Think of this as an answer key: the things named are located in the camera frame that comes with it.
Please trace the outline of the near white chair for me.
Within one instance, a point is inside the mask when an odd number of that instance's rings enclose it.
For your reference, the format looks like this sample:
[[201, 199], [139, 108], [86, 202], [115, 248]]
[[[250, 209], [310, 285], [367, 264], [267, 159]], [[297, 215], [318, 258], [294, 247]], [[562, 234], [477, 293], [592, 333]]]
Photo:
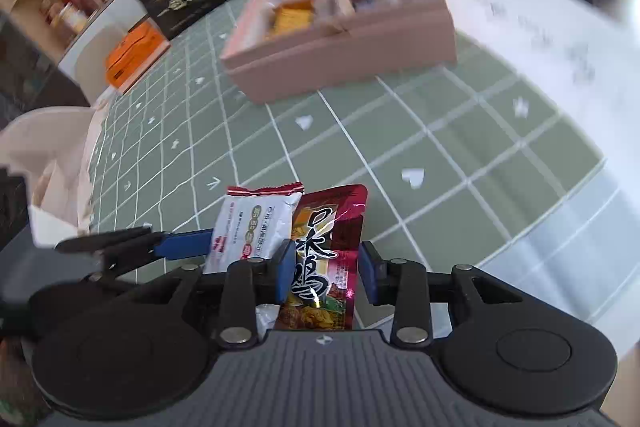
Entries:
[[26, 113], [1, 131], [1, 164], [25, 177], [32, 236], [39, 247], [89, 233], [89, 167], [108, 104]]

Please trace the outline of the beige biscuit roll packet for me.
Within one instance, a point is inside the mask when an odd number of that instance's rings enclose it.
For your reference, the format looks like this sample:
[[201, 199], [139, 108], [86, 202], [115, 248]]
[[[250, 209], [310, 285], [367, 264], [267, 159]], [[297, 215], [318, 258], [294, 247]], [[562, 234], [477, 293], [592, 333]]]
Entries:
[[319, 18], [350, 17], [356, 9], [352, 0], [317, 0], [316, 13]]

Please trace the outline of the green checkered tablecloth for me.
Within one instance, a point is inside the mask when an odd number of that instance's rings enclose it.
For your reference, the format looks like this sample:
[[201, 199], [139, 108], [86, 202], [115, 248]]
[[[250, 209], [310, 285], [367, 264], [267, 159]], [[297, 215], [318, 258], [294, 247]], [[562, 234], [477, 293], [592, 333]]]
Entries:
[[178, 37], [116, 98], [91, 158], [91, 226], [213, 226], [232, 184], [361, 183], [362, 235], [476, 265], [639, 338], [639, 47], [580, 0], [446, 0], [454, 65], [255, 105], [221, 52], [246, 0]]

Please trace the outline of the large red chicken snack pouch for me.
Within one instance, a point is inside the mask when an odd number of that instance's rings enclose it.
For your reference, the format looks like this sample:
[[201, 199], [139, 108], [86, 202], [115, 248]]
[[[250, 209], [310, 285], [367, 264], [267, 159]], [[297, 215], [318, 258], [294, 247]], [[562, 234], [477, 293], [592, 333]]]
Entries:
[[296, 265], [277, 329], [349, 331], [368, 190], [341, 185], [304, 195], [294, 212]]

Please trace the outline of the white red snack packet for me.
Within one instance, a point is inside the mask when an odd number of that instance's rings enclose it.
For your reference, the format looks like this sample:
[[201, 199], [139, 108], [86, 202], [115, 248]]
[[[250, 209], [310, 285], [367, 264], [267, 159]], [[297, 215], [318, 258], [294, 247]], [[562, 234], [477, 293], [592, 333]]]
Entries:
[[201, 290], [220, 300], [224, 273], [233, 262], [247, 258], [270, 259], [285, 239], [291, 239], [293, 213], [304, 194], [299, 182], [250, 190], [230, 186], [218, 213], [207, 256]]

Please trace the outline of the yellow snack packet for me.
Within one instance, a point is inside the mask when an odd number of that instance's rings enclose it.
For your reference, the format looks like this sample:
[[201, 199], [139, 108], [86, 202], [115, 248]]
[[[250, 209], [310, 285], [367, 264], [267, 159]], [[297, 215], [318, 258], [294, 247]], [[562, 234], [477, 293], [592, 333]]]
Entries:
[[314, 22], [314, 0], [291, 0], [273, 9], [270, 36], [308, 28]]

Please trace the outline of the orange gift box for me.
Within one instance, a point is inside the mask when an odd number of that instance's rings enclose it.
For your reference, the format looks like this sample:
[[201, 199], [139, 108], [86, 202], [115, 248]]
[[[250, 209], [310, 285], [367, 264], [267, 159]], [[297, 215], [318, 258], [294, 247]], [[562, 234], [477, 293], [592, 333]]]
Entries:
[[105, 60], [107, 82], [118, 93], [126, 93], [169, 48], [169, 41], [156, 25], [144, 20], [108, 54]]

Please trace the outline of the beige dining chair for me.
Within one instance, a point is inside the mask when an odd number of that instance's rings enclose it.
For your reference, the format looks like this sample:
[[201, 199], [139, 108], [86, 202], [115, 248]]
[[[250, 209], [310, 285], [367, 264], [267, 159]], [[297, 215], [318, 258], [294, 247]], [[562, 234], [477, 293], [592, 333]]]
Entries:
[[124, 33], [112, 26], [101, 29], [80, 51], [75, 64], [75, 80], [88, 103], [93, 105], [108, 87], [106, 59], [124, 38]]

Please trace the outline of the pink cardboard box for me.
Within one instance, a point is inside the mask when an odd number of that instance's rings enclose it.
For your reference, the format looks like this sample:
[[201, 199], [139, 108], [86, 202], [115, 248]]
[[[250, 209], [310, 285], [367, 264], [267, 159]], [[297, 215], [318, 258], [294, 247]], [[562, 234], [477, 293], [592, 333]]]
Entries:
[[319, 18], [270, 36], [273, 9], [291, 0], [248, 0], [221, 52], [229, 78], [266, 103], [383, 72], [451, 63], [454, 21], [445, 0], [352, 0], [350, 17]]

